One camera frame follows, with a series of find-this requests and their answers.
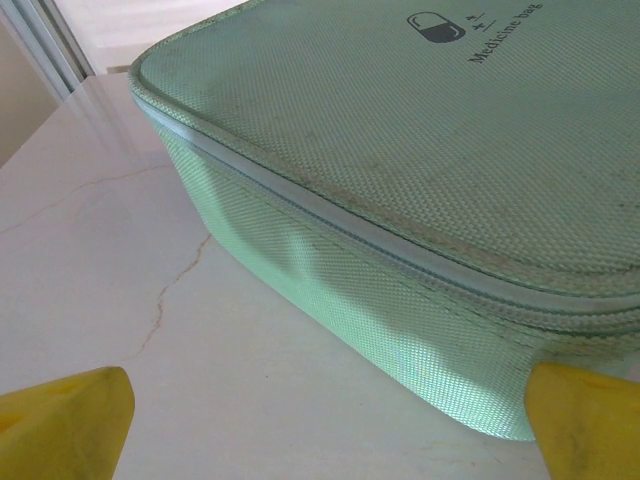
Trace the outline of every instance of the mint green bag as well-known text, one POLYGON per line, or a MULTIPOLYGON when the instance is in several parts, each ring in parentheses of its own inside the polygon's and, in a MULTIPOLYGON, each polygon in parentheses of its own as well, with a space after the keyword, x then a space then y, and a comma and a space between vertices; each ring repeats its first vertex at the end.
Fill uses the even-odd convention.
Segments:
POLYGON ((456 420, 640 347, 637 2, 253 1, 130 73, 212 234, 456 420))

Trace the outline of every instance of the wall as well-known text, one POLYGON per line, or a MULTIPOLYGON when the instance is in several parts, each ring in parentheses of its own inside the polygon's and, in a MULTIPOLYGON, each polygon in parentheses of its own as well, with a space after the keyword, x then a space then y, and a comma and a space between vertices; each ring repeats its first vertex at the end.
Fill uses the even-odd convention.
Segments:
POLYGON ((96 74, 123 71, 144 50, 245 0, 56 0, 96 74))
POLYGON ((56 107, 54 96, 0 19, 0 166, 56 107))

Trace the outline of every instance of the yellow object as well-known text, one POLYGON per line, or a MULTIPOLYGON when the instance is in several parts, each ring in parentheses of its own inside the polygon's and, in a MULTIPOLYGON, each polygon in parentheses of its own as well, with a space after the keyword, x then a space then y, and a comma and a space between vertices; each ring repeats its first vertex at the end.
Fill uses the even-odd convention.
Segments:
POLYGON ((553 480, 640 479, 640 384, 541 364, 525 406, 553 480))
POLYGON ((0 479, 111 479, 133 409, 117 367, 0 396, 0 479))

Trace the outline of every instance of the pill icon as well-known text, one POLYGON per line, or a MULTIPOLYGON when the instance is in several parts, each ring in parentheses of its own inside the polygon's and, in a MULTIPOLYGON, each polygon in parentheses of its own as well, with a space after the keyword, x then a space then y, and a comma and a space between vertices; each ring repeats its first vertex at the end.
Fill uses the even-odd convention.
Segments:
POLYGON ((449 43, 459 40, 467 33, 451 20, 439 13, 422 12, 411 15, 407 22, 420 34, 433 43, 449 43))

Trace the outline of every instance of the bag lid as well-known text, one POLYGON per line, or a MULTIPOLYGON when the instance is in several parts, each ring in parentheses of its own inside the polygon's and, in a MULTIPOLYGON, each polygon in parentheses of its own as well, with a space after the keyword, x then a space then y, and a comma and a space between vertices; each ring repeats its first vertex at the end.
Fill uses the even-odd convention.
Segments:
POLYGON ((131 75, 144 101, 425 249, 542 291, 621 297, 640 293, 639 14, 253 1, 131 75))

